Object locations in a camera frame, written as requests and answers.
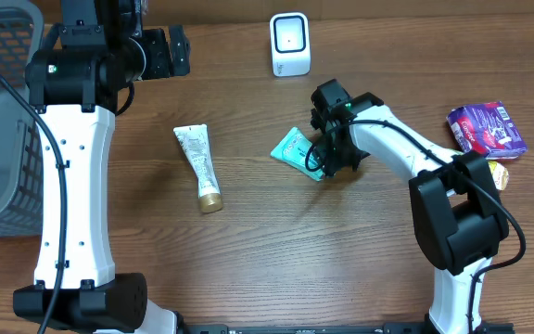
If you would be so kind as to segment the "grey plastic shopping basket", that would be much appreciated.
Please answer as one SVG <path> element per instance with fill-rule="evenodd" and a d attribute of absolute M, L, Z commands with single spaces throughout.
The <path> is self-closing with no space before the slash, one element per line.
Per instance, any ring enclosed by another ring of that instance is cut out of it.
<path fill-rule="evenodd" d="M 0 1 L 0 73 L 28 95 L 24 69 L 43 37 L 43 16 L 29 1 Z M 42 232 L 42 150 L 37 125 L 0 84 L 0 237 Z"/>

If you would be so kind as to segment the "red purple liner pack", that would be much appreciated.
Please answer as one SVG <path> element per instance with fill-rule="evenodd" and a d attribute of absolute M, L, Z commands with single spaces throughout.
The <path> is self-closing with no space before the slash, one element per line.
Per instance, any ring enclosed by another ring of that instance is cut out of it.
<path fill-rule="evenodd" d="M 501 101 L 453 109 L 447 123 L 464 153 L 475 151 L 489 160 L 513 160 L 528 151 Z"/>

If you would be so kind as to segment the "white tube gold cap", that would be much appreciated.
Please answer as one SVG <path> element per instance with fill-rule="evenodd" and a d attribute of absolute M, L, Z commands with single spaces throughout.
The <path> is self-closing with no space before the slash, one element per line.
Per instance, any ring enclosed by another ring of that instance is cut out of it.
<path fill-rule="evenodd" d="M 203 213 L 221 210 L 223 198 L 212 163 L 208 126 L 180 126 L 173 132 L 197 177 L 200 210 Z"/>

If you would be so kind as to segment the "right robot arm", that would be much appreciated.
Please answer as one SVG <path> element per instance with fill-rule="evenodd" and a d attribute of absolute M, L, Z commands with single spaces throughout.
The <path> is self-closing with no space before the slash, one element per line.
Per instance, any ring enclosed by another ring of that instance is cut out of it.
<path fill-rule="evenodd" d="M 484 275 L 509 226 L 485 158 L 456 153 L 401 122 L 379 97 L 353 97 L 337 80 L 311 95 L 311 126 L 321 137 L 305 166 L 332 177 L 368 156 L 407 182 L 417 243 L 435 268 L 434 298 L 423 321 L 387 323 L 385 333 L 512 333 L 479 313 Z"/>

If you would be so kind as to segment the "teal tissue pack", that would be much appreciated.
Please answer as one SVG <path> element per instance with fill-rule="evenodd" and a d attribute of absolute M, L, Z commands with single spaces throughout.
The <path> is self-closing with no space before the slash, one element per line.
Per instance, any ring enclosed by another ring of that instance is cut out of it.
<path fill-rule="evenodd" d="M 306 155 L 311 146 L 312 142 L 300 129 L 293 127 L 271 151 L 271 156 L 303 172 L 314 181 L 321 181 L 324 178 L 322 170 L 311 172 L 306 168 Z"/>

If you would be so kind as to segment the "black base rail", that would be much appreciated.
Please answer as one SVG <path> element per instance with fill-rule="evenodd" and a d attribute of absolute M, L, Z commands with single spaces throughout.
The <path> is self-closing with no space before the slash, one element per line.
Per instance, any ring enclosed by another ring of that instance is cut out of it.
<path fill-rule="evenodd" d="M 177 334 L 425 334 L 437 333 L 431 324 L 386 323 L 381 327 L 338 326 L 316 328 L 293 327 L 241 327 L 226 325 L 186 325 L 178 327 Z"/>

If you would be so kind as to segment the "white barcode scanner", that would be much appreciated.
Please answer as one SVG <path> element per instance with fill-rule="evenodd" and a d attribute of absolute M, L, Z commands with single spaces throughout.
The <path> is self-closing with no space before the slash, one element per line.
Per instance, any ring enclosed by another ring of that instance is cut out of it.
<path fill-rule="evenodd" d="M 308 74 L 312 63 L 308 18 L 300 12 L 280 13 L 271 17 L 269 27 L 273 75 Z"/>

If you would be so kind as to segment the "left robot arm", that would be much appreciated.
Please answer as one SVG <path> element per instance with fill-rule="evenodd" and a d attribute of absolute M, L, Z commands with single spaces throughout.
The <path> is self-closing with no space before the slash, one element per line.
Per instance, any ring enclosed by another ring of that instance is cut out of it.
<path fill-rule="evenodd" d="M 108 236 L 108 157 L 121 90 L 184 76 L 181 26 L 147 30 L 140 1 L 65 1 L 25 70 L 43 157 L 43 230 L 34 279 L 13 294 L 17 316 L 77 333 L 181 333 L 140 273 L 120 274 Z"/>

